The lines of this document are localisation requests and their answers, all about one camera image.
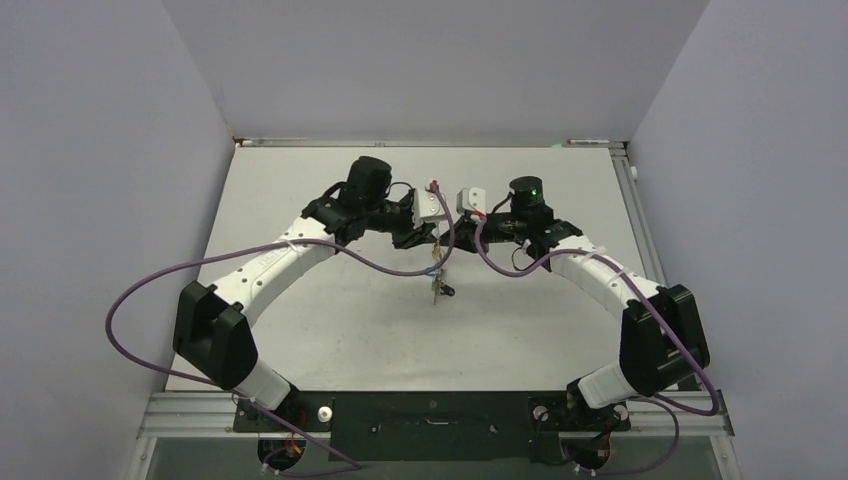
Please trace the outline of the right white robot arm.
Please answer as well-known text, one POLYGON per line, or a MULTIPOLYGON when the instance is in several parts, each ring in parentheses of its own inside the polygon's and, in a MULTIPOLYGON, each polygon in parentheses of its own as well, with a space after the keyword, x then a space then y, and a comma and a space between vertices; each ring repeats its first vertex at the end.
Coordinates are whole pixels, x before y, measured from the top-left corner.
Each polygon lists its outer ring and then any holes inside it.
POLYGON ((710 353, 693 293, 664 286, 608 256, 573 223, 556 217, 535 176, 512 180, 507 211, 485 208, 485 192, 457 196, 458 238, 496 272, 511 278, 538 269, 570 281, 598 302, 620 325, 619 350, 611 363, 572 381, 565 414, 579 428, 599 421, 605 407, 624 400, 658 397, 689 377, 717 391, 705 375, 710 353))

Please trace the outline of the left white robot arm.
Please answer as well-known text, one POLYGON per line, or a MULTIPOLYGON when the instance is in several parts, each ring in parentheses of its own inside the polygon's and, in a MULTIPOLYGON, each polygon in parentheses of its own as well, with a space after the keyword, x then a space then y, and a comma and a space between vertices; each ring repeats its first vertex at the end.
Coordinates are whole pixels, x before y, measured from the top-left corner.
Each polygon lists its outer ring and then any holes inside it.
POLYGON ((252 328, 261 314, 311 268, 372 230, 409 245, 428 227, 416 215, 414 188, 398 200, 388 163, 370 156, 353 162, 346 180, 310 201, 275 241, 235 271, 203 285, 194 281, 178 297, 175 353, 213 385, 259 404, 274 430, 296 421, 297 388, 259 355, 252 328))

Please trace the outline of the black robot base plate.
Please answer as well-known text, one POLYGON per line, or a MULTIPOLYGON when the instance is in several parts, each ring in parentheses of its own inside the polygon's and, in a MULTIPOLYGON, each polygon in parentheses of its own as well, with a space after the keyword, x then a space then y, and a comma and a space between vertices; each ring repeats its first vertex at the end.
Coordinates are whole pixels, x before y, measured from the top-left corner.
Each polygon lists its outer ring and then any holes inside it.
POLYGON ((622 402, 573 406, 563 391, 303 391, 279 417, 328 441, 331 462, 556 462, 630 429, 622 402))

